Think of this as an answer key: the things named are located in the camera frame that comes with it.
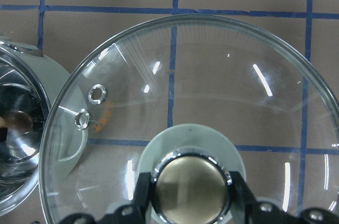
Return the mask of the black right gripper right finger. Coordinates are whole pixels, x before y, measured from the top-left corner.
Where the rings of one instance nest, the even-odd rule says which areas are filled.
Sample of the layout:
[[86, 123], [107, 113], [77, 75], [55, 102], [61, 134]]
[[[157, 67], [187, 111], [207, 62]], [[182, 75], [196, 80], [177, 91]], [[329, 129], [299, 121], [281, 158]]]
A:
[[239, 172], [230, 171], [229, 175], [234, 223], [338, 223], [338, 215], [321, 208], [308, 208], [292, 216], [272, 202], [257, 200]]

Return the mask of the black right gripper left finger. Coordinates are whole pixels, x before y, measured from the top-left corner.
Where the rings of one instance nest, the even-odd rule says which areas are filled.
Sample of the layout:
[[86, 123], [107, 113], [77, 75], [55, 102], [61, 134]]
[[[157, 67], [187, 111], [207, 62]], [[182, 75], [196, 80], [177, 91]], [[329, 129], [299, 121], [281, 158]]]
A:
[[138, 176], [131, 203], [118, 207], [113, 213], [95, 220], [90, 214], [73, 213], [63, 218], [61, 223], [146, 223], [146, 213], [150, 206], [151, 173]]

